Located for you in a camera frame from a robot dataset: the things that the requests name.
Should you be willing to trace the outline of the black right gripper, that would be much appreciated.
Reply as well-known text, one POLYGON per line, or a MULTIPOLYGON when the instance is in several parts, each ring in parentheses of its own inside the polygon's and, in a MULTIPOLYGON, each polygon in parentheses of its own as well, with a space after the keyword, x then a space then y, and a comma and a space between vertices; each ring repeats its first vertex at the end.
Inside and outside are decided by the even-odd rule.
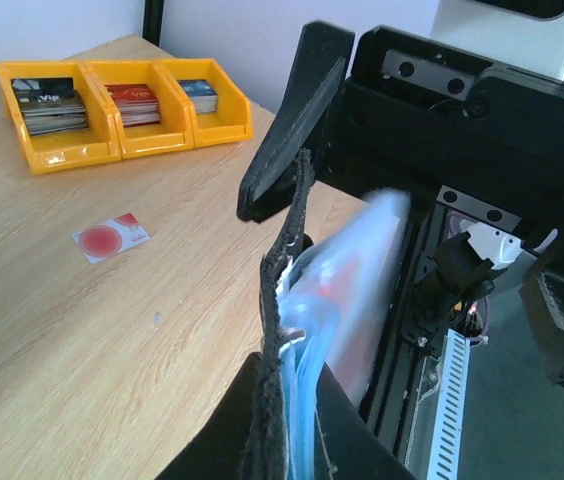
POLYGON ((355 197, 442 187, 564 276, 564 82, 386 27, 360 39, 320 179, 355 197))

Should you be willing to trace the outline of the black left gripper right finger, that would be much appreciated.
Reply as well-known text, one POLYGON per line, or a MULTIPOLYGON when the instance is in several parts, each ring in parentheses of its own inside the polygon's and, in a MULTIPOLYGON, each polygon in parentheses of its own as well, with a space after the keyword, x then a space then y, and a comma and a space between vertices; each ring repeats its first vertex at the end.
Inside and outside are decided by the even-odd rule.
POLYGON ((414 478, 368 429, 327 366, 317 386, 314 465, 316 479, 414 478))

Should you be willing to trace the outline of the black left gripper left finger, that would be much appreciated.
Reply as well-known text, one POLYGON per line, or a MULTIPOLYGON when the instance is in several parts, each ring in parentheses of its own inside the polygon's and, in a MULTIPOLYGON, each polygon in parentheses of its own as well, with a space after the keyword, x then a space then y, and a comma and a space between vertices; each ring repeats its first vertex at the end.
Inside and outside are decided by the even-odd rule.
POLYGON ((233 480, 240 476, 251 425, 251 400, 260 354, 249 354, 215 410, 159 480, 233 480))

